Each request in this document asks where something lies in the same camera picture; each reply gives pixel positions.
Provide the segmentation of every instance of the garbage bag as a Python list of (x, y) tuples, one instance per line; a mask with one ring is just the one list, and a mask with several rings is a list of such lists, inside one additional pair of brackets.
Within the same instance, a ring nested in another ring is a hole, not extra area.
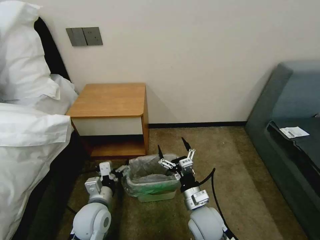
[[(178, 158), (175, 154), (164, 154), (168, 161)], [(138, 197), (142, 194), (155, 194), (175, 191), (180, 182), (174, 174), (159, 164), (158, 155), (149, 155), (129, 160), (129, 168), (122, 178), (122, 186), (127, 194)]]

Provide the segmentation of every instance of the paper receipt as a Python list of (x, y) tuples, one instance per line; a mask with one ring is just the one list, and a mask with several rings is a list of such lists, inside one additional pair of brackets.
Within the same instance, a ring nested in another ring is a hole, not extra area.
[(288, 138), (303, 137), (310, 135), (309, 133), (307, 133), (299, 127), (280, 128), (280, 131)]

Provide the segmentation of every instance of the wooden nightstand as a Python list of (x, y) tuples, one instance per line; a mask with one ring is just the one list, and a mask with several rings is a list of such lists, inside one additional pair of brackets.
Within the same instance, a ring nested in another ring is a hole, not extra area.
[(147, 154), (149, 143), (144, 83), (87, 84), (67, 112), (92, 157)]

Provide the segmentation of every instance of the gray sofa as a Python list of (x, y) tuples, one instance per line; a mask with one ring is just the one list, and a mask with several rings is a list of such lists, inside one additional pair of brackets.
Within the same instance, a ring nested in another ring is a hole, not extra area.
[[(246, 131), (309, 239), (320, 239), (320, 61), (280, 63)], [(310, 136), (288, 139), (279, 128)]]

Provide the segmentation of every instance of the light switch panel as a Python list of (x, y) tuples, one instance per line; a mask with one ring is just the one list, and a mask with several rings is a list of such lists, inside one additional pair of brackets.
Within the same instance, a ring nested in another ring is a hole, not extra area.
[(82, 28), (88, 46), (102, 45), (99, 27)]
[(82, 28), (66, 28), (72, 46), (87, 46)]

